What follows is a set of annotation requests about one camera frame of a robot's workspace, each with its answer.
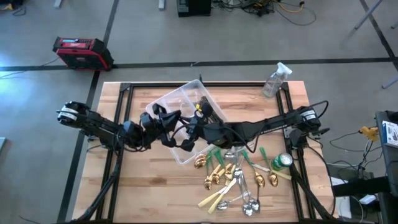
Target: yellow cable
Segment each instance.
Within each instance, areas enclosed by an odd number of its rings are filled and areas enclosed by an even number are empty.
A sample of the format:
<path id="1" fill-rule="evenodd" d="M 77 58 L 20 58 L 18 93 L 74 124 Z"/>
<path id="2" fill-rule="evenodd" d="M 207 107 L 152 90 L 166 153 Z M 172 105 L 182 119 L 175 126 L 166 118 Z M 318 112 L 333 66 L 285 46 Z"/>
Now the yellow cable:
<path id="1" fill-rule="evenodd" d="M 299 13 L 299 12 L 301 12 L 301 11 L 303 10 L 303 7 L 304 7 L 304 4 L 302 4 L 302 5 L 300 6 L 300 9 L 299 9 L 299 10 L 297 10 L 297 11 L 291 11 L 291 10 L 286 9 L 283 5 L 281 5 L 281 3 L 277 2 L 276 0 L 273 0 L 273 1 L 276 2 L 276 3 L 279 5 L 279 7 L 281 7 L 283 10 L 285 10 L 286 12 L 290 12 L 290 13 Z"/>

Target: clear plastic bin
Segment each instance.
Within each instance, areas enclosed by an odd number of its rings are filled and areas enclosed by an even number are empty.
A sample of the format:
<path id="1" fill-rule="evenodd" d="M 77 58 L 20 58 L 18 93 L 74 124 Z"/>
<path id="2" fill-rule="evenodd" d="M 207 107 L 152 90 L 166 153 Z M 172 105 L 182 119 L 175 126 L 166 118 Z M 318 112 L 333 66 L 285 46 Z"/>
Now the clear plastic bin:
<path id="1" fill-rule="evenodd" d="M 157 103 L 163 106 L 167 112 L 172 112 L 176 110 L 181 111 L 181 115 L 184 117 L 191 117 L 195 112 L 195 102 L 200 101 L 200 98 L 205 96 L 213 107 L 214 112 L 224 121 L 227 121 L 225 114 L 222 112 L 221 108 L 216 104 L 214 99 L 210 96 L 207 89 L 203 86 L 202 82 L 199 80 L 194 80 L 181 86 L 180 88 L 164 95 L 163 97 L 153 101 L 148 104 L 146 107 L 146 111 L 153 117 L 156 118 L 152 106 Z M 182 123 L 178 122 L 175 129 L 181 127 Z M 181 144 L 184 139 L 188 139 L 187 130 L 182 128 L 176 135 L 175 140 L 177 144 Z M 195 141 L 195 147 L 191 152 L 184 151 L 180 148 L 172 148 L 170 151 L 172 152 L 175 161 L 178 164 L 184 165 L 192 161 L 197 155 L 205 154 L 207 151 L 212 149 L 213 145 L 207 145 L 206 141 L 203 139 L 198 139 Z"/>

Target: wooden table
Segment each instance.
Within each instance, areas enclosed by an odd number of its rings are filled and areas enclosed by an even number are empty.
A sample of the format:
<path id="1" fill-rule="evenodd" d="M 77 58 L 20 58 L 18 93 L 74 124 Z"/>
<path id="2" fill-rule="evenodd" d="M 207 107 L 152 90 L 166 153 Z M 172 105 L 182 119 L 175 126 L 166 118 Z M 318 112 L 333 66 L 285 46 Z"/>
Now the wooden table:
<path id="1" fill-rule="evenodd" d="M 105 118 L 113 120 L 119 93 L 118 82 L 104 83 L 98 112 Z M 289 82 L 290 94 L 294 108 L 308 105 L 304 82 Z M 135 88 L 130 119 L 139 120 L 145 107 L 172 91 L 173 88 Z M 279 115 L 275 99 L 266 99 L 259 87 L 211 87 L 211 96 L 228 117 L 228 121 L 258 121 Z M 320 146 L 309 140 L 319 153 Z M 285 152 L 282 131 L 265 134 L 259 139 L 259 146 L 264 146 L 270 158 Z M 78 198 L 73 217 L 79 217 L 90 205 L 100 190 L 106 150 L 93 149 L 87 154 L 83 176 L 81 178 Z M 266 167 L 259 150 L 250 154 L 251 159 Z M 308 179 L 313 193 L 330 211 L 333 195 L 329 177 L 322 160 L 311 150 L 305 151 Z M 247 163 L 243 170 L 249 189 L 256 196 L 257 187 L 254 174 Z M 259 171 L 264 177 L 267 173 Z M 235 201 L 225 211 L 207 213 L 210 203 L 202 209 L 197 204 L 216 192 L 223 185 L 213 185 L 210 191 L 205 190 L 203 181 L 205 169 L 194 169 L 193 163 L 178 165 L 169 149 L 154 142 L 152 149 L 144 153 L 124 153 L 123 166 L 116 202 L 114 222 L 296 222 L 297 212 L 294 203 L 292 184 L 279 178 L 278 187 L 268 182 L 260 190 L 261 213 L 245 217 L 242 213 L 242 200 Z M 229 200 L 240 194 L 237 185 L 228 192 L 224 199 Z M 108 211 L 110 193 L 104 206 L 104 217 Z M 308 217 L 305 197 L 301 191 L 303 210 Z"/>

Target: plastic container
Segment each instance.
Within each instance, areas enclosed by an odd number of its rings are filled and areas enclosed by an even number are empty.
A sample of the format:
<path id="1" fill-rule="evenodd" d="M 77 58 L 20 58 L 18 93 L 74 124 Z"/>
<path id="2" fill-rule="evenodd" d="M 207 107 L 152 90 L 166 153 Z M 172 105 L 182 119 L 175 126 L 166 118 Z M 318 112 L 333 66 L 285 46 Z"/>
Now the plastic container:
<path id="1" fill-rule="evenodd" d="M 262 93 L 264 96 L 268 98 L 274 97 L 281 84 L 283 84 L 291 73 L 292 71 L 290 68 L 279 62 L 278 69 L 268 77 L 264 87 L 262 87 Z"/>
<path id="2" fill-rule="evenodd" d="M 163 97 L 153 101 L 148 104 L 146 107 L 146 111 L 153 117 L 156 118 L 152 110 L 153 104 L 157 103 L 163 106 L 167 112 L 172 112 L 176 110 L 181 111 L 181 115 L 184 117 L 191 117 L 195 112 L 195 102 L 199 101 L 201 97 L 205 96 L 210 103 L 211 107 L 213 107 L 214 112 L 224 121 L 227 121 L 225 114 L 222 112 L 221 108 L 217 105 L 214 99 L 210 96 L 207 89 L 203 86 L 202 82 L 199 80 L 194 80 L 189 82 L 180 88 L 164 95 Z M 182 125 L 181 122 L 178 122 L 175 129 Z M 175 140 L 177 144 L 181 144 L 184 139 L 188 139 L 188 134 L 185 128 L 182 128 L 176 135 Z M 172 148 L 170 149 L 173 154 L 175 161 L 178 164 L 184 165 L 192 161 L 199 154 L 206 154 L 207 151 L 212 149 L 213 145 L 207 145 L 207 142 L 203 139 L 198 139 L 195 141 L 195 147 L 191 152 L 184 151 L 180 148 Z"/>

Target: black box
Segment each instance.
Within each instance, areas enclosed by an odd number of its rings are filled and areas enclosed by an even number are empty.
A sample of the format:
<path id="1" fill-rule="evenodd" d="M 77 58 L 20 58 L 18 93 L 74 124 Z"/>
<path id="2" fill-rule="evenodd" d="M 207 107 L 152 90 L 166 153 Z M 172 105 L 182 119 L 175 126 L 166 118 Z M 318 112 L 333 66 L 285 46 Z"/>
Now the black box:
<path id="1" fill-rule="evenodd" d="M 211 0 L 177 0 L 179 17 L 210 16 Z"/>

